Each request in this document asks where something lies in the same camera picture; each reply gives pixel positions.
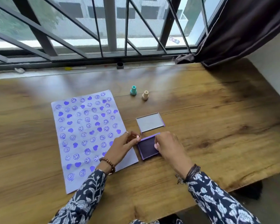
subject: purple ink pad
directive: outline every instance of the purple ink pad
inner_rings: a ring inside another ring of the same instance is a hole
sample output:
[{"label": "purple ink pad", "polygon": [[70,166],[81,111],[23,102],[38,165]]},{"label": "purple ink pad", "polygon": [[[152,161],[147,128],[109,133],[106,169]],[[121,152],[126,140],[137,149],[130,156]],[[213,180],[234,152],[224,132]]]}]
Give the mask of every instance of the purple ink pad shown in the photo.
[{"label": "purple ink pad", "polygon": [[151,135],[149,137],[141,139],[137,144],[142,160],[159,154],[158,150],[155,149],[155,136],[157,134]]}]

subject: wall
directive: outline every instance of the wall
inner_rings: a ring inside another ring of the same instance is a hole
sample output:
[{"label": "wall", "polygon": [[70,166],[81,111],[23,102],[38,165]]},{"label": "wall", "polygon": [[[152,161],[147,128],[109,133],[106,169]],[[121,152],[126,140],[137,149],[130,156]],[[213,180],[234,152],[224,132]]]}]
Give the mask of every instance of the wall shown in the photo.
[{"label": "wall", "polygon": [[280,94],[280,34],[247,58]]}]

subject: sleeve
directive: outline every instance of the sleeve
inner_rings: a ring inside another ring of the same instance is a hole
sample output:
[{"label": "sleeve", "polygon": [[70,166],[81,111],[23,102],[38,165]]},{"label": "sleeve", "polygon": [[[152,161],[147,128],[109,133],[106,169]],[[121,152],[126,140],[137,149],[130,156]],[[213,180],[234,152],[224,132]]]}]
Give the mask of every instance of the sleeve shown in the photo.
[{"label": "sleeve", "polygon": [[260,223],[235,198],[222,190],[204,172],[187,182],[188,190],[213,224]]},{"label": "sleeve", "polygon": [[105,188],[106,174],[95,170],[81,185],[65,207],[61,208],[49,223],[84,224],[87,223],[99,203]]}]

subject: paper sheet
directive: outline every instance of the paper sheet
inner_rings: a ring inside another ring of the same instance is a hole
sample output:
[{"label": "paper sheet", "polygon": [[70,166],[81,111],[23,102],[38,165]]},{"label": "paper sheet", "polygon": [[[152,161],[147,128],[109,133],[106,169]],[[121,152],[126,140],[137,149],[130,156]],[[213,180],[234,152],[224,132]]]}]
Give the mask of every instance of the paper sheet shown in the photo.
[{"label": "paper sheet", "polygon": [[[110,90],[52,102],[66,193],[82,185],[126,129]],[[116,171],[138,162],[134,149]]]}]

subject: left hand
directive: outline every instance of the left hand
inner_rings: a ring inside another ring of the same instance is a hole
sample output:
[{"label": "left hand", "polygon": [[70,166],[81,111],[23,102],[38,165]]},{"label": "left hand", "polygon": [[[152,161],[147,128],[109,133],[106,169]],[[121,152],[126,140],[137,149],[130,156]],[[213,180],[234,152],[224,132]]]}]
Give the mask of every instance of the left hand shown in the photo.
[{"label": "left hand", "polygon": [[[136,145],[140,140],[141,137],[139,134],[133,131],[129,133],[125,132],[120,137],[114,139],[113,144],[105,154],[105,157],[116,166],[122,161],[131,147]],[[101,161],[96,168],[104,171],[107,175],[112,169],[111,166],[105,161]]]}]

